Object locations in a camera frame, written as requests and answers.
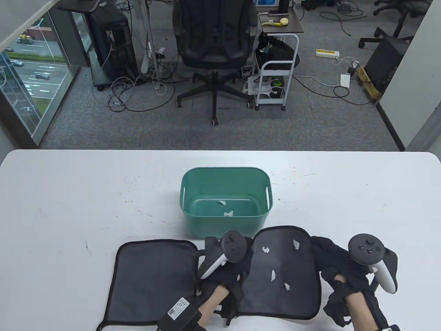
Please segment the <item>person's right hand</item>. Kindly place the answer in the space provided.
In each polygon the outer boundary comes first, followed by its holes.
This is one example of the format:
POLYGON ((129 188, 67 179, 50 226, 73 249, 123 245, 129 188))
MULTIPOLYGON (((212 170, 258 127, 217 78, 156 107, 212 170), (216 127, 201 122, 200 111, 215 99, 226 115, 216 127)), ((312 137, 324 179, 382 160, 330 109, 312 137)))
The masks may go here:
POLYGON ((344 302, 350 294, 375 298, 367 279, 368 268, 356 263, 349 252, 329 238, 312 236, 311 248, 321 277, 333 288, 331 300, 344 302))

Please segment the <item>person's left hand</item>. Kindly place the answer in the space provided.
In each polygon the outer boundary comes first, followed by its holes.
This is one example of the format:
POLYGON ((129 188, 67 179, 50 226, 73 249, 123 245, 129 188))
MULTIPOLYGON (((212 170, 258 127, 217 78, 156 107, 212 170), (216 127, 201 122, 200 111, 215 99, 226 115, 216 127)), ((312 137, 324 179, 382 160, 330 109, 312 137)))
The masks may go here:
POLYGON ((228 295, 236 302, 244 298, 242 284, 249 276, 254 251, 251 247, 247 249, 245 257, 238 263, 226 262, 219 266, 211 275, 201 281, 200 297, 208 299, 216 287, 223 286, 227 289, 228 295))

